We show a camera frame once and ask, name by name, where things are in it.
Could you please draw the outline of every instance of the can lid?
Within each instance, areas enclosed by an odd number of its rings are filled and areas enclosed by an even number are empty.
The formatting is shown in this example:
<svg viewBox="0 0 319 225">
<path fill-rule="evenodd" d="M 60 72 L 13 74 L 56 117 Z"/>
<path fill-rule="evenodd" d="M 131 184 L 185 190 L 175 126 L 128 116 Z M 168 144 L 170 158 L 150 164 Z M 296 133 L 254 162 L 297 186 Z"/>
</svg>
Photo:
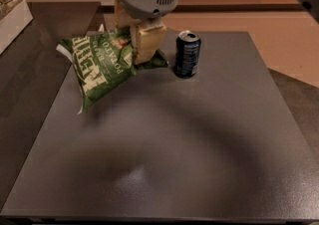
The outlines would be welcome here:
<svg viewBox="0 0 319 225">
<path fill-rule="evenodd" d="M 179 33 L 178 35 L 183 41 L 186 42 L 196 42 L 200 39 L 199 35 L 190 31 L 190 30 L 185 30 Z"/>
</svg>

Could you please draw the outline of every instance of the white box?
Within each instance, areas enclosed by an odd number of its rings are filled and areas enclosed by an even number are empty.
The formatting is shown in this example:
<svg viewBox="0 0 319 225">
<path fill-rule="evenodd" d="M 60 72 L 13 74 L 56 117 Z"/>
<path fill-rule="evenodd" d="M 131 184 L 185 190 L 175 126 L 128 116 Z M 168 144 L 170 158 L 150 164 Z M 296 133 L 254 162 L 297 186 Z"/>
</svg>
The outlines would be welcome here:
<svg viewBox="0 0 319 225">
<path fill-rule="evenodd" d="M 0 20 L 0 54 L 12 43 L 33 19 L 25 0 Z"/>
</svg>

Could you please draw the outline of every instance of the green chip bag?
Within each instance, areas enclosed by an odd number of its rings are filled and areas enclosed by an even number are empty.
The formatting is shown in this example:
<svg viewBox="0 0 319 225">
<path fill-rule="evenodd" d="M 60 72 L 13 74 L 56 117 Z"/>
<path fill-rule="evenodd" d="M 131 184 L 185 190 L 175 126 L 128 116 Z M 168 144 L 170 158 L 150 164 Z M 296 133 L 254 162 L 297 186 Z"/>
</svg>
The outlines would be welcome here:
<svg viewBox="0 0 319 225">
<path fill-rule="evenodd" d="M 139 70 L 168 66 L 160 50 L 149 62 L 134 65 L 130 28 L 81 38 L 63 39 L 57 50 L 73 63 L 83 97 L 80 113 L 136 75 Z"/>
</svg>

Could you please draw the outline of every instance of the table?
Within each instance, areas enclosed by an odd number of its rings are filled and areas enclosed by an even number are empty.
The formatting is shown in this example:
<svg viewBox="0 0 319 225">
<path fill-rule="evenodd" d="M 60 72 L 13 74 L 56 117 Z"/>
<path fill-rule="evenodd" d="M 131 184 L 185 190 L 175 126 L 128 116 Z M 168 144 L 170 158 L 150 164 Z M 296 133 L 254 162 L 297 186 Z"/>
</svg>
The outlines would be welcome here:
<svg viewBox="0 0 319 225">
<path fill-rule="evenodd" d="M 1 215 L 318 220 L 318 165 L 249 35 L 200 35 L 196 77 L 140 72 L 81 115 L 69 70 Z"/>
</svg>

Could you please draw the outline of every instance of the black can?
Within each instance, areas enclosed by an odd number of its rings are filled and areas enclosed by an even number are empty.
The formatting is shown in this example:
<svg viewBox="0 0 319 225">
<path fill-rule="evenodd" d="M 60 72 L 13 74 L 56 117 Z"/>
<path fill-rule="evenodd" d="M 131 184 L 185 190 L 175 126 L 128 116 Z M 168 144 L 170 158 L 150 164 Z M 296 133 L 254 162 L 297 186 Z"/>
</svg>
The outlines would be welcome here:
<svg viewBox="0 0 319 225">
<path fill-rule="evenodd" d="M 176 40 L 175 74 L 184 79 L 196 75 L 201 40 L 198 34 L 186 30 L 179 33 Z"/>
</svg>

